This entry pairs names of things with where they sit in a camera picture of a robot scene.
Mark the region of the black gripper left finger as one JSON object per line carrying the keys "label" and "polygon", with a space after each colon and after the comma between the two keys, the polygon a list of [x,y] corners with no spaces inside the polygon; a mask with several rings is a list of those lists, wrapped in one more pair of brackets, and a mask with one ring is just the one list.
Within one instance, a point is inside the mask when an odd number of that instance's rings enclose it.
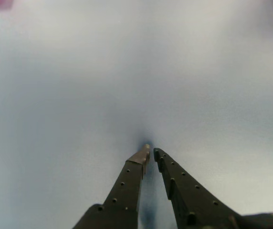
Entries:
{"label": "black gripper left finger", "polygon": [[145,144],[124,164],[103,204],[92,205],[74,226],[75,229],[137,229],[141,184],[150,159]]}

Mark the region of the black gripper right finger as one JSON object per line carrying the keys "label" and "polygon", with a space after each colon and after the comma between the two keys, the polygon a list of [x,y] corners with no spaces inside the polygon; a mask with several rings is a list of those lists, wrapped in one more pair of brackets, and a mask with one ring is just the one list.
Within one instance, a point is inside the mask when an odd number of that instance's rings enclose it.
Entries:
{"label": "black gripper right finger", "polygon": [[242,229],[241,215],[219,201],[169,154],[154,149],[154,159],[179,229]]}

